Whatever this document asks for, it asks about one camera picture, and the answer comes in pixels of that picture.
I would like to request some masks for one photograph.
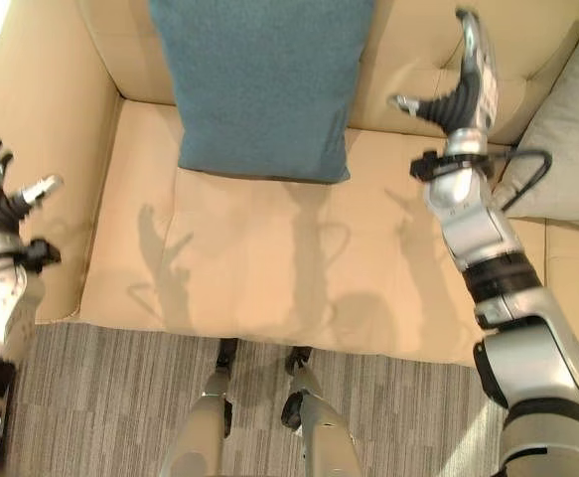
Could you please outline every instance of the floor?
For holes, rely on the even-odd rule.
[[[216,352],[210,339],[40,327],[17,387],[9,475],[157,476]],[[279,418],[287,352],[241,344],[223,475],[304,475],[300,438]],[[311,363],[326,398],[349,421],[364,475],[497,470],[503,413],[485,398],[473,370],[318,350]]]

